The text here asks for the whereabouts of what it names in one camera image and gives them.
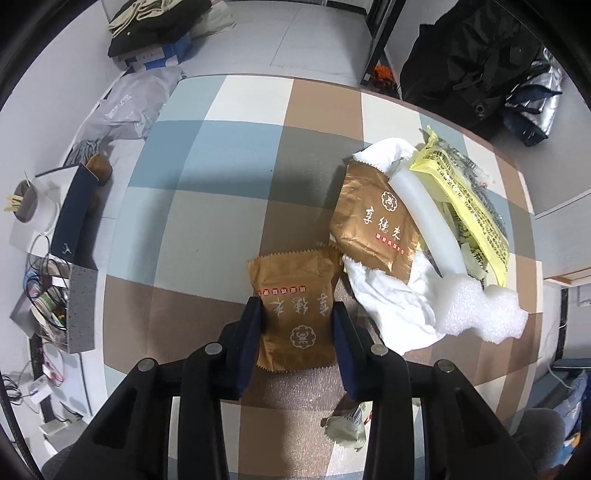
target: small package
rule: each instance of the small package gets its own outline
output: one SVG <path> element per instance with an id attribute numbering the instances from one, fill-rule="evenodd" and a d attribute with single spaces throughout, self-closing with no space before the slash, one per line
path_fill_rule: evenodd
<path id="1" fill-rule="evenodd" d="M 190 33 L 187 32 L 174 43 L 151 45 L 130 51 L 119 55 L 119 60 L 124 60 L 125 64 L 132 67 L 135 72 L 159 67 L 175 67 L 184 60 L 192 45 Z"/>
<path id="2" fill-rule="evenodd" d="M 431 197 L 451 205 L 461 224 L 461 231 L 469 232 L 460 243 L 478 247 L 495 272 L 498 284 L 506 286 L 509 261 L 509 242 L 480 198 L 466 182 L 460 166 L 452 159 L 435 132 L 429 130 L 429 141 L 419 152 L 410 169 L 416 172 Z"/>
<path id="3" fill-rule="evenodd" d="M 377 168 L 349 163 L 330 233 L 345 255 L 408 283 L 418 229 Z"/>
<path id="4" fill-rule="evenodd" d="M 367 440 L 365 425 L 371 420 L 373 402 L 361 402 L 357 408 L 326 419 L 324 433 L 344 448 L 360 451 Z"/>
<path id="5" fill-rule="evenodd" d="M 247 267 L 265 313 L 256 364 L 272 372 L 334 365 L 330 313 L 342 271 L 338 250 L 266 255 Z"/>

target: checkered tablecloth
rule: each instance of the checkered tablecloth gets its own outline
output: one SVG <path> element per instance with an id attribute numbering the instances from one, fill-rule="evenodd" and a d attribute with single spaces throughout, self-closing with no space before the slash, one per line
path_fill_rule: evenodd
<path id="1" fill-rule="evenodd" d="M 427 125 L 493 178 L 488 196 L 505 219 L 511 250 L 508 287 L 530 316 L 519 340 L 494 345 L 464 333 L 406 358 L 451 359 L 510 424 L 529 396 L 541 329 L 541 263 L 523 175 L 487 142 L 412 105 L 301 79 L 194 77 L 164 106 L 112 245 L 106 376 L 127 373 L 146 356 L 184 358 L 216 340 L 252 294 L 246 261 L 326 243 L 346 160 L 388 137 L 418 146 Z M 222 405 L 230 471 L 360 478 L 365 451 L 334 446 L 320 427 L 343 407 L 344 394 L 338 367 L 256 369 L 244 398 Z"/>

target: blue box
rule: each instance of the blue box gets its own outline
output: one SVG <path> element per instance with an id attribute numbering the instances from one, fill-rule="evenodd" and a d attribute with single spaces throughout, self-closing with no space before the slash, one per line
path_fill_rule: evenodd
<path id="1" fill-rule="evenodd" d="M 120 55 L 119 59 L 124 60 L 125 64 L 136 72 L 158 67 L 174 67 L 183 61 L 192 45 L 190 33 L 187 32 L 175 43 L 152 45 Z"/>

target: brown pastry wrapper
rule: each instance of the brown pastry wrapper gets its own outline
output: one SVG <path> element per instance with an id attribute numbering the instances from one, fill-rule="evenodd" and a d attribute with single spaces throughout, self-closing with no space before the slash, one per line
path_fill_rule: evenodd
<path id="1" fill-rule="evenodd" d="M 377 168 L 349 163 L 330 233 L 345 255 L 408 283 L 418 229 Z"/>
<path id="2" fill-rule="evenodd" d="M 330 312 L 342 272 L 333 247 L 258 257 L 248 276 L 264 306 L 259 367 L 272 372 L 336 363 Z"/>

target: white square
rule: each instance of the white square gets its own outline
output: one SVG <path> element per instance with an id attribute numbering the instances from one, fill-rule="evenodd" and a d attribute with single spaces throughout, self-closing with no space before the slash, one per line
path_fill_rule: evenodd
<path id="1" fill-rule="evenodd" d="M 205 120 L 283 125 L 293 82 L 282 77 L 230 75 Z"/>
<path id="2" fill-rule="evenodd" d="M 496 412 L 496 408 L 499 406 L 506 378 L 507 376 L 504 375 L 474 387 L 492 411 Z"/>
<path id="3" fill-rule="evenodd" d="M 363 140 L 376 143 L 390 137 L 402 138 L 413 147 L 424 144 L 421 118 L 415 110 L 384 98 L 361 93 Z"/>
<path id="4" fill-rule="evenodd" d="M 464 142 L 466 143 L 468 157 L 492 179 L 487 188 L 501 197 L 507 198 L 495 153 L 466 135 L 464 135 Z"/>
<path id="5" fill-rule="evenodd" d="M 238 473 L 238 452 L 240 441 L 240 405 L 220 402 L 222 408 L 223 442 L 226 446 L 228 470 Z"/>
<path id="6" fill-rule="evenodd" d="M 266 200 L 176 191 L 154 286 L 246 303 L 246 262 L 258 256 L 266 211 Z"/>
<path id="7" fill-rule="evenodd" d="M 531 203 L 530 198 L 530 191 L 527 188 L 527 183 L 525 182 L 525 177 L 520 171 L 517 171 L 517 176 L 519 177 L 519 181 L 521 182 L 521 187 L 523 188 L 523 194 L 525 195 L 525 204 L 527 205 L 527 211 L 530 213 L 534 213 L 534 206 Z"/>

